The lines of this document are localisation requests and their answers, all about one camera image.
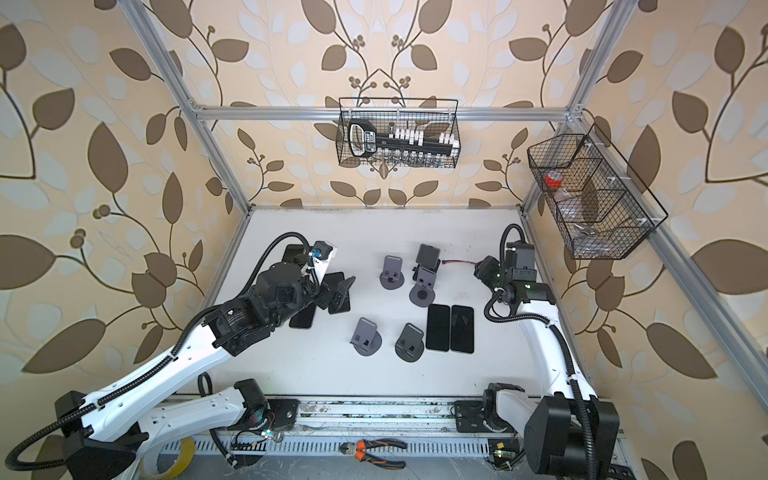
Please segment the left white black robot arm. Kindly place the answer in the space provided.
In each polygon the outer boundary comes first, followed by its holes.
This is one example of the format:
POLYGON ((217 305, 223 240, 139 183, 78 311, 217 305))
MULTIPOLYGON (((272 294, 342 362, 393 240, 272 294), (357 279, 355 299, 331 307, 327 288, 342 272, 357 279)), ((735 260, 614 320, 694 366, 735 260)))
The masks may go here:
POLYGON ((56 402, 55 422, 22 440, 6 456, 11 471, 63 467, 75 479, 115 479, 149 450, 202 430, 246 425, 257 411, 257 384, 236 383, 219 394, 170 407, 163 401, 209 369, 267 339, 301 310, 325 309, 330 291, 322 279, 336 248, 294 238, 302 252, 290 262, 264 265, 261 256, 232 299, 197 313, 166 352, 122 379, 90 394, 72 391, 56 402))

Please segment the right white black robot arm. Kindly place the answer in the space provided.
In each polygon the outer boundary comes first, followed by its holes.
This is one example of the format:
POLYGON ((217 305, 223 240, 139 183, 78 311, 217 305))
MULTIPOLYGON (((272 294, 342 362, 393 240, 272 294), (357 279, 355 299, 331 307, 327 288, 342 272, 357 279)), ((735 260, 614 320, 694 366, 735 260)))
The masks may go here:
POLYGON ((557 479, 606 479, 620 419, 598 397, 577 364, 563 332, 550 286, 538 281, 535 248, 521 225, 503 230, 495 257, 475 268, 491 293, 483 308, 493 324, 517 324, 527 340, 541 396, 518 385, 493 383, 484 409, 493 427, 508 426, 522 438, 519 457, 539 475, 557 479))

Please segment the red-edged black phone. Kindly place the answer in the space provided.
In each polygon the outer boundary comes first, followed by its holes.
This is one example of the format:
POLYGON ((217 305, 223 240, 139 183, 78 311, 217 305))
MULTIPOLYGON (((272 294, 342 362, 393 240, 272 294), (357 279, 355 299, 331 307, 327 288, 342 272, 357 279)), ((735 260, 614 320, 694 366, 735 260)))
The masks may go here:
POLYGON ((310 329, 314 321, 315 312, 316 305, 314 303, 308 305, 291 317, 289 327, 293 329, 310 329))

